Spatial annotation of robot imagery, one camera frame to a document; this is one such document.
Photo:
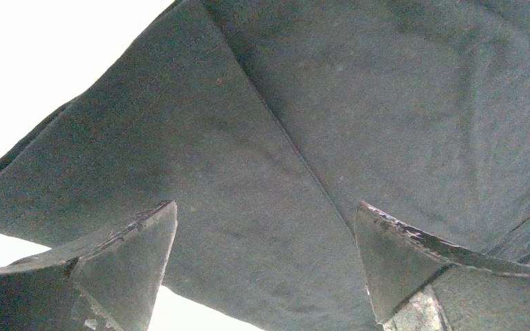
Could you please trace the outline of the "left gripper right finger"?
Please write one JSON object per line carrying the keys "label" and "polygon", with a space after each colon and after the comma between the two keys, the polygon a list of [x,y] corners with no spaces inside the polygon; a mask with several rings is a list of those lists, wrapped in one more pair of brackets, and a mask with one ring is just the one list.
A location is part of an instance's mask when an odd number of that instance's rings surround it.
{"label": "left gripper right finger", "polygon": [[474,252],[361,202],[355,240],[385,330],[530,330],[530,266]]}

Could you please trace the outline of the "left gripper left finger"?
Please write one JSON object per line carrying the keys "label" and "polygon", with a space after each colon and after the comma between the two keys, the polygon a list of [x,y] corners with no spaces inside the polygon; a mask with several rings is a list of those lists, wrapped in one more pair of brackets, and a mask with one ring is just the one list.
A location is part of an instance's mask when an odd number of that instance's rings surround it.
{"label": "left gripper left finger", "polygon": [[146,330],[176,229],[163,201],[0,267],[0,330]]}

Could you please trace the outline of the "black t shirt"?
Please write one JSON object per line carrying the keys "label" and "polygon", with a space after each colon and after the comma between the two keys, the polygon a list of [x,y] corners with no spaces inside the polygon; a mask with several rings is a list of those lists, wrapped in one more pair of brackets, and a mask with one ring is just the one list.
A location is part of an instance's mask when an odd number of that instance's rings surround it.
{"label": "black t shirt", "polygon": [[0,158],[0,232],[163,201],[161,285],[265,330],[384,330],[361,202],[530,266],[530,1],[174,2]]}

